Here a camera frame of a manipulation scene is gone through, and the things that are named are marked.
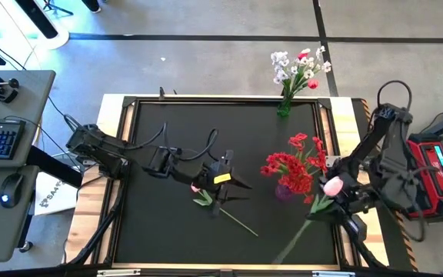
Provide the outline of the black diagonal frame strut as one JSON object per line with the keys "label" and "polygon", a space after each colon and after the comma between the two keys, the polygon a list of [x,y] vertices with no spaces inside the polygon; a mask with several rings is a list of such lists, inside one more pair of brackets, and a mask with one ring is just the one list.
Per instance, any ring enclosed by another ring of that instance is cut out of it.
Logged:
{"label": "black diagonal frame strut", "polygon": [[355,267],[363,267],[362,260],[369,268],[385,268],[365,244],[367,225],[358,215],[340,214],[337,223],[345,230],[351,245],[351,255]]}
{"label": "black diagonal frame strut", "polygon": [[121,181],[97,180],[80,191],[63,262],[112,267],[126,187]]}

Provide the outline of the dense red flower bunch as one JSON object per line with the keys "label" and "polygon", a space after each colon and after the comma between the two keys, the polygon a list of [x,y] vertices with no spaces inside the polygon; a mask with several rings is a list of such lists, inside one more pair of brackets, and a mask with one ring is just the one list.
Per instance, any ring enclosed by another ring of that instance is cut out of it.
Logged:
{"label": "dense red flower bunch", "polygon": [[311,193],[313,176],[295,155],[277,152],[269,155],[266,162],[267,164],[260,168],[262,175],[267,177],[279,175],[278,185],[286,185],[294,195],[302,195],[305,204],[313,202],[315,197]]}

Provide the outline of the black tripod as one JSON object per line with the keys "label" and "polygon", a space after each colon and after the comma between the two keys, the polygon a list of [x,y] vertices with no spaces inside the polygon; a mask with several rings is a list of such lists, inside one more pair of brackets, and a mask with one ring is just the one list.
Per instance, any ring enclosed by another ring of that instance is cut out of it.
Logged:
{"label": "black tripod", "polygon": [[57,14],[58,12],[63,12],[65,13],[66,16],[74,15],[73,12],[55,5],[53,3],[54,0],[43,0],[43,1],[44,1],[44,6],[42,9],[44,12],[53,12],[54,14]]}

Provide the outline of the silver hinge bracket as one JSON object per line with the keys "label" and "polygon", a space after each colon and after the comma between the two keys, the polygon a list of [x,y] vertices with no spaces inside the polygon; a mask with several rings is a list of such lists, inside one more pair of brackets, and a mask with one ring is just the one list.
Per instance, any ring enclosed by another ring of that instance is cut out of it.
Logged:
{"label": "silver hinge bracket", "polygon": [[312,277],[356,277],[354,272],[343,271],[312,271]]}
{"label": "silver hinge bracket", "polygon": [[96,277],[129,277],[141,275],[141,269],[105,269],[98,270]]}

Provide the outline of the black hazard-striped floor mat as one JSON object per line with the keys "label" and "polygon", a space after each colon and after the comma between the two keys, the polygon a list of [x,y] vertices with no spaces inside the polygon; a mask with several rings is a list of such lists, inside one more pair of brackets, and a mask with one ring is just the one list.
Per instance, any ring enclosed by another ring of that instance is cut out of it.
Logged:
{"label": "black hazard-striped floor mat", "polygon": [[[368,120],[371,117],[371,112],[368,103],[363,98],[353,98],[351,103],[354,108],[360,140],[362,141],[368,132]],[[369,246],[375,258],[385,264],[385,262],[382,261],[382,257],[386,255],[388,264],[393,269],[417,272],[418,267],[411,241],[403,233],[405,229],[403,219],[396,214],[390,215],[386,207],[382,204],[379,204],[375,210],[378,214],[376,222],[380,225],[381,242],[384,246],[384,250],[378,254]]]}

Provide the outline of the pink artificial tulip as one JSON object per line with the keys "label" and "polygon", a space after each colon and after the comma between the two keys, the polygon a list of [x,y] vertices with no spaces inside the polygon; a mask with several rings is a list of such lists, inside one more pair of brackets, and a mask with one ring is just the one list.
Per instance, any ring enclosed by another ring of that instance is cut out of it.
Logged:
{"label": "pink artificial tulip", "polygon": [[[191,185],[191,190],[194,193],[197,193],[197,194],[199,194],[202,197],[202,199],[193,199],[193,202],[197,203],[198,205],[204,206],[204,207],[208,207],[208,206],[210,206],[213,203],[212,197],[205,190],[199,189],[199,188],[197,188],[197,187],[195,187],[193,185]],[[244,229],[249,231],[252,235],[254,235],[255,237],[258,237],[258,234],[255,231],[250,229],[246,224],[244,224],[243,222],[238,220],[232,214],[230,214],[229,212],[226,212],[224,209],[220,209],[220,211],[223,214],[225,214],[226,216],[228,216],[230,219],[232,219],[233,221],[238,223],[241,227],[243,227]]]}
{"label": "pink artificial tulip", "polygon": [[290,242],[278,253],[276,258],[272,261],[272,264],[279,265],[283,263],[285,258],[297,245],[305,230],[313,222],[316,222],[316,219],[311,219],[311,217],[313,215],[318,216],[319,212],[323,212],[324,210],[330,208],[331,204],[333,203],[332,198],[335,197],[343,189],[343,186],[344,182],[339,177],[334,177],[321,186],[324,195],[315,195],[313,203],[311,204],[310,212],[306,215],[306,220],[303,223],[302,227],[295,233]]}

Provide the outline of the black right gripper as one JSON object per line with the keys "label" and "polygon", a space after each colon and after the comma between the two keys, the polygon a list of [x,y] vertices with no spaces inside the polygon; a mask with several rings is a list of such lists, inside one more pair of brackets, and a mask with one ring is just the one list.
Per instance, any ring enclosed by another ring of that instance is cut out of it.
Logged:
{"label": "black right gripper", "polygon": [[360,182],[343,181],[341,191],[335,196],[335,201],[323,211],[309,213],[306,219],[316,222],[341,223],[344,216],[343,209],[350,213],[368,213],[370,209],[370,195],[366,186]]}

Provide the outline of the green glass vase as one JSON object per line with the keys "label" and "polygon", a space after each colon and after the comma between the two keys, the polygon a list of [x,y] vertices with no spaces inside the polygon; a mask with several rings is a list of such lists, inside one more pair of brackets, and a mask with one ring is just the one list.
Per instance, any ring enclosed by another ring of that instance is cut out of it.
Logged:
{"label": "green glass vase", "polygon": [[292,101],[291,94],[283,96],[283,99],[280,101],[277,107],[277,115],[280,118],[286,118],[290,115],[291,101]]}

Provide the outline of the white printed bag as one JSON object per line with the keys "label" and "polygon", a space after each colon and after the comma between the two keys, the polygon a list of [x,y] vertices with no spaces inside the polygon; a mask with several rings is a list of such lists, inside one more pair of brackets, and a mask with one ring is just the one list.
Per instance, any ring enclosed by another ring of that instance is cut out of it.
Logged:
{"label": "white printed bag", "polygon": [[73,209],[77,188],[47,174],[39,172],[35,187],[34,215],[47,215]]}

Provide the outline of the black computer mouse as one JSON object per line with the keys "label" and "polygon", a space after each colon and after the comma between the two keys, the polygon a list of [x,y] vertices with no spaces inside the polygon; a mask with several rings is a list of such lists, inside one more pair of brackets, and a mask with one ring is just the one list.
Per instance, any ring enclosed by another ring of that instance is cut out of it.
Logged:
{"label": "black computer mouse", "polygon": [[0,204],[3,208],[10,209],[18,204],[23,181],[24,176],[17,172],[5,178],[0,188]]}

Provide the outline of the purple glass vase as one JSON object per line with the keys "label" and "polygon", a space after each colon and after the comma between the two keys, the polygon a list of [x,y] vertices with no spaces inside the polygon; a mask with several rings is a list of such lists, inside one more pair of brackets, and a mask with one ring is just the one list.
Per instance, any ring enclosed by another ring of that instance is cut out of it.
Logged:
{"label": "purple glass vase", "polygon": [[294,193],[286,185],[277,185],[275,187],[275,196],[281,202],[286,202],[292,198]]}

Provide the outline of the black aluminium table frame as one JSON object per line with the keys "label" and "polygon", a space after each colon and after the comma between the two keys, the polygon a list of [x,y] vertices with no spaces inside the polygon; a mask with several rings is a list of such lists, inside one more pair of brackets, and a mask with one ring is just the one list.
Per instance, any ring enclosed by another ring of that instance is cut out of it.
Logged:
{"label": "black aluminium table frame", "polygon": [[[232,150],[232,166],[252,189],[231,189],[231,196],[249,200],[223,206],[258,234],[252,235],[220,212],[193,202],[187,185],[173,179],[157,179],[132,163],[127,174],[122,213],[115,244],[114,263],[122,265],[256,265],[266,269],[305,222],[310,205],[302,195],[286,202],[275,196],[276,177],[260,172],[266,158],[286,152],[288,139],[305,133],[322,135],[320,110],[327,100],[300,99],[287,118],[277,116],[278,101],[262,98],[124,98],[108,95],[98,117],[98,127],[109,135],[121,135],[140,143],[168,126],[168,141],[198,151],[212,129],[219,131],[214,155]],[[287,267],[338,264],[335,227],[313,222],[283,261]]]}

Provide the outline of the person's shoe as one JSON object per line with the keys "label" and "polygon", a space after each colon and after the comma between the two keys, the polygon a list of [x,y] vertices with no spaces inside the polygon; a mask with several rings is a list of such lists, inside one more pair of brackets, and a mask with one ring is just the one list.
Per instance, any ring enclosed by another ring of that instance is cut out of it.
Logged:
{"label": "person's shoe", "polygon": [[81,0],[86,8],[92,13],[98,13],[101,11],[98,0]]}

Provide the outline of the white-based black floor stand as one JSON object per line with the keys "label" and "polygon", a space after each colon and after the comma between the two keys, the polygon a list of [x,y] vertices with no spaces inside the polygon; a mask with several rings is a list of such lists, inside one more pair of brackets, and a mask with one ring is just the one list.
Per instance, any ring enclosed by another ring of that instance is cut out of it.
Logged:
{"label": "white-based black floor stand", "polygon": [[0,0],[0,6],[28,44],[36,40],[40,48],[60,48],[68,42],[70,33],[54,23],[38,1]]}

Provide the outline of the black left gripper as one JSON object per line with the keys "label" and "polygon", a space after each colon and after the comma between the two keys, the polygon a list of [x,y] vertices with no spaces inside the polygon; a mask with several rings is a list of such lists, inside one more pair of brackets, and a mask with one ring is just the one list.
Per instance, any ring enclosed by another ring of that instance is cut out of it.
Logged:
{"label": "black left gripper", "polygon": [[219,215],[222,205],[226,202],[249,200],[249,197],[229,196],[228,190],[231,186],[252,189],[240,175],[232,173],[229,160],[221,160],[211,164],[204,162],[202,173],[195,184],[198,188],[211,194],[213,199],[212,215]]}

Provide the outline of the grey desk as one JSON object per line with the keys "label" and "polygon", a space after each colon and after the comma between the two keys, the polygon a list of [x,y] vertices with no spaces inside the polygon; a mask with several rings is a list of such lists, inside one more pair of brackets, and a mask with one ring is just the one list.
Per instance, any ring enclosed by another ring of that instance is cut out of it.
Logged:
{"label": "grey desk", "polygon": [[0,102],[0,120],[27,120],[20,142],[12,159],[0,159],[0,189],[4,179],[12,173],[20,173],[22,180],[21,197],[13,208],[5,208],[0,203],[0,262],[8,261],[21,240],[22,231],[31,199],[35,191],[35,180],[39,172],[37,165],[28,165],[27,157],[32,148],[36,126],[42,117],[55,72],[43,71],[0,71],[4,80],[16,78],[20,87],[12,102]]}

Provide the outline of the white artificial flower bunch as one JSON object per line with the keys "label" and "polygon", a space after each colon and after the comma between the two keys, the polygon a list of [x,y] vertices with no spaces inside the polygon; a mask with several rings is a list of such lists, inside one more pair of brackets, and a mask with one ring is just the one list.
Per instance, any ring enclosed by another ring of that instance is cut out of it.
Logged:
{"label": "white artificial flower bunch", "polygon": [[293,76],[288,52],[273,52],[271,53],[270,58],[275,72],[273,82],[277,85],[282,85],[281,95],[286,97],[290,91],[290,84]]}
{"label": "white artificial flower bunch", "polygon": [[317,74],[321,72],[331,72],[332,64],[324,58],[326,52],[326,47],[320,46],[314,53],[310,51],[308,56],[302,60],[299,60],[297,56],[291,66],[293,76],[289,94],[291,94],[292,98],[304,88],[308,88],[307,82],[309,79],[316,79]]}

